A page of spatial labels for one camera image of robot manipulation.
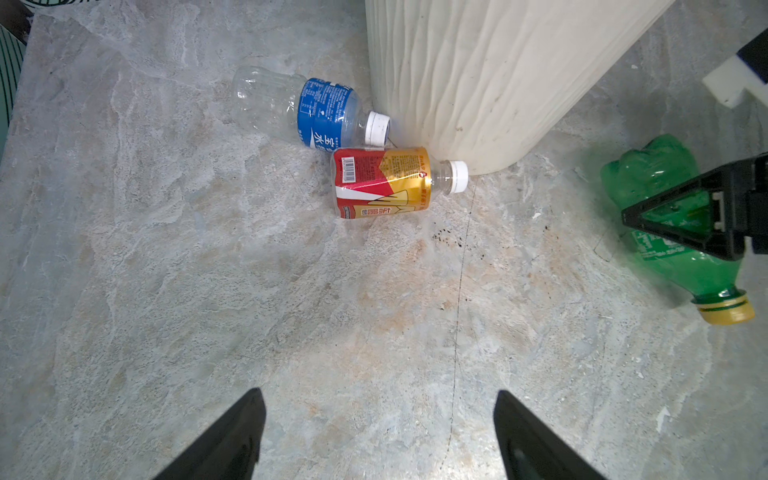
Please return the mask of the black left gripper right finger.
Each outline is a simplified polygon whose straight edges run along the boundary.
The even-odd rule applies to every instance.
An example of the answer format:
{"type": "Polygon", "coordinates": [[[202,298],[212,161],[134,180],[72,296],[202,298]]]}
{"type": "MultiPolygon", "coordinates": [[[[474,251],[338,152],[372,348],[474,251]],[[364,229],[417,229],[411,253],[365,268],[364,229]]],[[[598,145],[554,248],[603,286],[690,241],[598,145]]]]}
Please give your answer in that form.
{"type": "Polygon", "coordinates": [[[508,479],[605,479],[509,391],[493,420],[508,479]]]}

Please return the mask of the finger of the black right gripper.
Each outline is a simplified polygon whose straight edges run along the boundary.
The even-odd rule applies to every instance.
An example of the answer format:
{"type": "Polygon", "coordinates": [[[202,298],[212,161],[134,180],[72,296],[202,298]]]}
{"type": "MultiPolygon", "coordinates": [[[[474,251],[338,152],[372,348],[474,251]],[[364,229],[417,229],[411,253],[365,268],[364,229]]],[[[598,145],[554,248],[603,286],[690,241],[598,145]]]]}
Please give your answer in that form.
{"type": "Polygon", "coordinates": [[[642,200],[622,211],[622,223],[713,257],[743,258],[745,239],[756,255],[767,253],[767,155],[733,161],[642,200]],[[698,233],[644,217],[693,193],[709,198],[710,228],[698,233]]]}

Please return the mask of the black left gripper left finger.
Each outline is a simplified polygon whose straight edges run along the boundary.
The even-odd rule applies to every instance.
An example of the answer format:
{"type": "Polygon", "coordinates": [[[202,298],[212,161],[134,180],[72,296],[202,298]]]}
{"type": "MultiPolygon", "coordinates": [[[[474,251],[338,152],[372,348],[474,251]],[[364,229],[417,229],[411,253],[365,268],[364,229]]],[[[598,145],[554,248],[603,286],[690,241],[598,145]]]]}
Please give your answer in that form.
{"type": "Polygon", "coordinates": [[[251,479],[265,423],[262,392],[252,388],[155,479],[251,479]]]}

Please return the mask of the green Sprite bottle yellow cap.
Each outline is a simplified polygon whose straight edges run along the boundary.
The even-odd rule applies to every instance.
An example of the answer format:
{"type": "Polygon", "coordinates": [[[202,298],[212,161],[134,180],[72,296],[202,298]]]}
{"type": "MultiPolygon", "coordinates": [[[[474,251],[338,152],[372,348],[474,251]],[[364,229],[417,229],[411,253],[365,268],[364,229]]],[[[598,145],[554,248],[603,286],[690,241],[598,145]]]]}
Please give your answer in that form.
{"type": "MultiPolygon", "coordinates": [[[[602,167],[602,186],[621,210],[685,183],[700,174],[693,154],[672,135],[630,150],[602,167]]],[[[645,214],[651,221],[702,234],[712,226],[707,192],[691,193],[645,214]]],[[[631,229],[634,260],[665,286],[692,296],[701,317],[713,325],[755,318],[747,293],[736,286],[740,261],[718,259],[662,237],[631,229]]]]}

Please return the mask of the red yellow label tea bottle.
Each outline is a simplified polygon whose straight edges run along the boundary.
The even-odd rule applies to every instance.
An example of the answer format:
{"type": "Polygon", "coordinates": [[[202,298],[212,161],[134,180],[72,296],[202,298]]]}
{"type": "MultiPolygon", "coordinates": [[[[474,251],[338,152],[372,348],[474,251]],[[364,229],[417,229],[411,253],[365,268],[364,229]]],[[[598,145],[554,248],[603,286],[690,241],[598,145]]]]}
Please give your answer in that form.
{"type": "Polygon", "coordinates": [[[361,219],[422,211],[433,197],[464,192],[463,161],[435,160],[426,148],[341,148],[331,154],[339,216],[361,219]]]}

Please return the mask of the clear bottle blue Pocari label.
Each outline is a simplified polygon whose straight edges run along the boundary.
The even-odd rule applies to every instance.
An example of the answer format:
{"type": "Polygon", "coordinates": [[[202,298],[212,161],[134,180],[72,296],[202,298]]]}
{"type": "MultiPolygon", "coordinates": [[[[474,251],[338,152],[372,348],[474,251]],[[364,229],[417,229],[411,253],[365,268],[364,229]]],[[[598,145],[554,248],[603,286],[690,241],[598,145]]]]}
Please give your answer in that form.
{"type": "Polygon", "coordinates": [[[239,68],[232,82],[233,116],[241,129],[332,152],[386,146],[390,117],[368,109],[343,84],[263,67],[239,68]]]}

